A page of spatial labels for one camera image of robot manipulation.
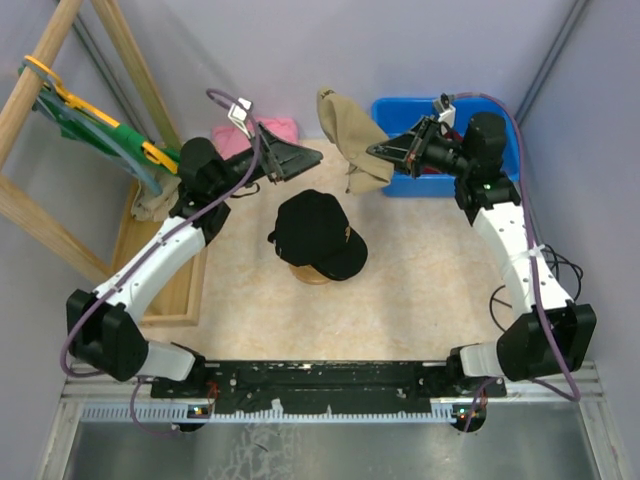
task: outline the cap brim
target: cap brim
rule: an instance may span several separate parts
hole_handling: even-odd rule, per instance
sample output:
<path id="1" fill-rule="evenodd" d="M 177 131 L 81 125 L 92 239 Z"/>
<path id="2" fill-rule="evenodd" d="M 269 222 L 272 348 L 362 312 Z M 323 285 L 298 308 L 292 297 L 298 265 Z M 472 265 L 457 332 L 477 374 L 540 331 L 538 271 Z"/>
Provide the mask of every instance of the cap brim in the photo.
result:
<path id="1" fill-rule="evenodd" d="M 368 255 L 367 244 L 358 232 L 351 229 L 345 249 L 311 266 L 331 280 L 347 280 L 362 270 Z"/>

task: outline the tan cloth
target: tan cloth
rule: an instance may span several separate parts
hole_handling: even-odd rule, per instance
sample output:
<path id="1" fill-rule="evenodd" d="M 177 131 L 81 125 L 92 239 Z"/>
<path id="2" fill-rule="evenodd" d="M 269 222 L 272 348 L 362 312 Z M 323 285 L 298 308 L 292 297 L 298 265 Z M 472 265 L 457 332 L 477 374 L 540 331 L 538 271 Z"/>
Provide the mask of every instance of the tan cloth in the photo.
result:
<path id="1" fill-rule="evenodd" d="M 163 222 L 178 201 L 180 179 L 159 170 L 154 173 L 154 177 L 162 187 L 162 193 L 157 196 L 138 182 L 138 193 L 131 205 L 131 216 L 139 222 Z"/>
<path id="2" fill-rule="evenodd" d="M 389 137 L 352 99 L 321 88 L 317 94 L 320 126 L 329 141 L 350 163 L 348 193 L 365 193 L 391 183 L 393 164 L 366 153 Z"/>
<path id="3" fill-rule="evenodd" d="M 289 270 L 291 270 L 294 277 L 307 285 L 326 285 L 332 281 L 318 272 L 311 265 L 305 265 L 304 267 L 294 267 L 293 265 L 289 265 Z"/>

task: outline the wooden frame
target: wooden frame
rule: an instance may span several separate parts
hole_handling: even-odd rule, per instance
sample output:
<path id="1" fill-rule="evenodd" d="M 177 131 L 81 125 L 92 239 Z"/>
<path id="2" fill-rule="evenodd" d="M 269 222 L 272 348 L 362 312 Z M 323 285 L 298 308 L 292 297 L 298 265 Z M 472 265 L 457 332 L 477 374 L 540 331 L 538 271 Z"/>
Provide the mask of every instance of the wooden frame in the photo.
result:
<path id="1" fill-rule="evenodd" d="M 32 56 L 51 66 L 69 33 L 83 0 L 60 0 Z M 129 72 L 151 118 L 167 146 L 180 148 L 177 130 L 149 68 L 135 42 L 117 0 L 92 0 L 111 41 Z M 131 259 L 159 229 L 160 223 L 137 222 L 129 214 L 129 195 L 111 265 L 106 265 L 55 218 L 2 175 L 11 149 L 42 87 L 42 80 L 25 69 L 0 112 L 0 214 L 32 235 L 91 282 L 104 282 Z M 143 325 L 197 325 L 206 251 L 185 264 L 154 299 Z"/>

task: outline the blue plastic container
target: blue plastic container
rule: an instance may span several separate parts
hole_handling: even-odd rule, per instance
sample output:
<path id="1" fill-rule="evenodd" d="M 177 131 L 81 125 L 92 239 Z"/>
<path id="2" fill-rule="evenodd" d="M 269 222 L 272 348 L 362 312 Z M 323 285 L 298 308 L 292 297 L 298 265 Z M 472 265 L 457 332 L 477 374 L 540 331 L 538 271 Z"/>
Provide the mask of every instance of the blue plastic container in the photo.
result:
<path id="1" fill-rule="evenodd" d="M 431 102 L 434 98 L 380 98 L 371 107 L 371 117 L 390 137 L 396 137 L 413 127 L 423 115 L 437 115 Z M 520 162 L 516 132 L 509 117 L 499 105 L 484 98 L 462 98 L 453 103 L 456 107 L 454 129 L 464 135 L 471 116 L 477 112 L 502 115 L 507 121 L 507 146 L 504 151 L 503 169 L 511 181 L 520 179 Z M 391 184 L 382 191 L 389 197 L 453 197 L 453 177 L 442 174 L 424 174 L 413 179 L 394 173 Z"/>

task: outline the yellow clip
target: yellow clip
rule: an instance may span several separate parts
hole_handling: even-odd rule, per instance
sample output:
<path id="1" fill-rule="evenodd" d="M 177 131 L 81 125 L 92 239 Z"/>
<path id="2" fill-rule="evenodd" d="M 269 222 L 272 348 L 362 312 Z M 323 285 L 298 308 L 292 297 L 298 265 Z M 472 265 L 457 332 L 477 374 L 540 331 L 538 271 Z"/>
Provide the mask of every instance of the yellow clip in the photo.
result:
<path id="1" fill-rule="evenodd" d="M 95 118 L 101 120 L 107 125 L 117 128 L 120 123 L 109 115 L 104 113 L 101 110 L 98 110 L 96 107 L 91 105 L 90 103 L 84 101 L 80 97 L 76 97 L 73 93 L 66 89 L 64 84 L 62 83 L 62 79 L 49 67 L 40 62 L 38 59 L 33 58 L 31 55 L 26 55 L 24 59 L 38 67 L 40 70 L 45 72 L 54 80 L 54 88 L 56 90 L 56 94 L 64 101 L 64 103 L 74 110 L 78 110 L 80 112 L 86 113 L 89 112 Z M 150 161 L 157 165 L 163 165 L 167 170 L 176 175 L 178 173 L 178 165 L 174 162 L 167 154 L 165 154 L 159 148 L 153 146 L 150 142 L 142 143 L 142 153 L 144 156 Z"/>
<path id="2" fill-rule="evenodd" d="M 153 163 L 157 163 L 158 165 L 163 165 L 171 173 L 177 175 L 178 164 L 171 160 L 171 158 L 169 158 L 167 154 L 162 150 L 153 146 L 150 142 L 143 142 L 142 150 L 144 156 L 147 157 L 147 160 Z"/>

